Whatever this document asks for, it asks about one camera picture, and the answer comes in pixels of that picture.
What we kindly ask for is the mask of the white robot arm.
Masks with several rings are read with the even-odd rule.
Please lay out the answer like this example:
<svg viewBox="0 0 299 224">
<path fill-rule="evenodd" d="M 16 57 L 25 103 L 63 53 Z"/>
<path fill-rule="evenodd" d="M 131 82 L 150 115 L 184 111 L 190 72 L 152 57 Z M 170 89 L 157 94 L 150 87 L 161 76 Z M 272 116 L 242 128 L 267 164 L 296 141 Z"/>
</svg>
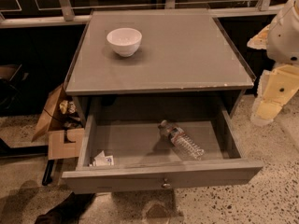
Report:
<svg viewBox="0 0 299 224">
<path fill-rule="evenodd" d="M 299 0 L 288 0 L 247 46 L 265 49 L 275 62 L 272 70 L 264 70 L 259 78 L 250 117 L 255 125 L 264 126 L 273 122 L 299 91 Z"/>
</svg>

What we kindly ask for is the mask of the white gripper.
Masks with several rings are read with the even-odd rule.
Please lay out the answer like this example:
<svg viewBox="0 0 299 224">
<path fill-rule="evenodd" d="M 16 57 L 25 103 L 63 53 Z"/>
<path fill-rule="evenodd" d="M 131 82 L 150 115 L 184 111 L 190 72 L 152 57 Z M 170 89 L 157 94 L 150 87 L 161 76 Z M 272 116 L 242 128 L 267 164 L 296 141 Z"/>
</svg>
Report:
<svg viewBox="0 0 299 224">
<path fill-rule="evenodd" d="M 266 49 L 267 56 L 278 64 L 272 71 L 264 70 L 259 79 L 257 97 L 250 120 L 257 126 L 273 122 L 283 106 L 299 91 L 299 14 L 295 3 L 283 9 L 247 46 Z"/>
</svg>

